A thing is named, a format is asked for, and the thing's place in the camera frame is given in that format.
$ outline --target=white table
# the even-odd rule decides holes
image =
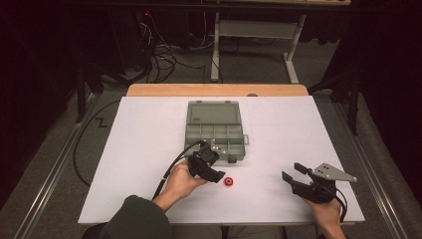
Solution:
[[[183,150],[189,101],[239,102],[246,156],[236,164],[217,162],[234,185],[207,183],[174,205],[174,224],[311,224],[308,207],[282,180],[310,178],[294,170],[299,162],[315,168],[327,162],[342,166],[312,97],[125,97],[122,98],[79,223],[109,221],[124,199],[150,199],[163,173]],[[364,217],[348,182],[337,187],[348,202],[345,222]]]

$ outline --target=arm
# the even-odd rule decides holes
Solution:
[[[333,199],[329,203],[313,203],[304,199],[304,202],[311,208],[314,219],[326,239],[345,239],[340,227],[341,205]]]
[[[171,228],[165,212],[207,181],[190,175],[187,162],[173,167],[164,190],[152,202],[131,195],[102,231],[102,239],[169,239]]]

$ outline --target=gray plastic box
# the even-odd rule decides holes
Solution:
[[[245,142],[240,117],[239,103],[226,102],[189,102],[185,147],[197,140],[207,140],[210,144],[213,139],[220,149],[219,160],[235,163],[245,157]],[[186,152],[190,155],[197,147]]]

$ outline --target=gray sleeve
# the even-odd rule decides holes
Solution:
[[[101,239],[170,239],[171,227],[155,203],[131,195],[103,228]]]

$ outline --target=person's left hand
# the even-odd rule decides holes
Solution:
[[[184,160],[171,169],[164,190],[153,202],[165,212],[177,201],[187,197],[196,187],[207,182],[205,179],[192,177],[187,161]]]

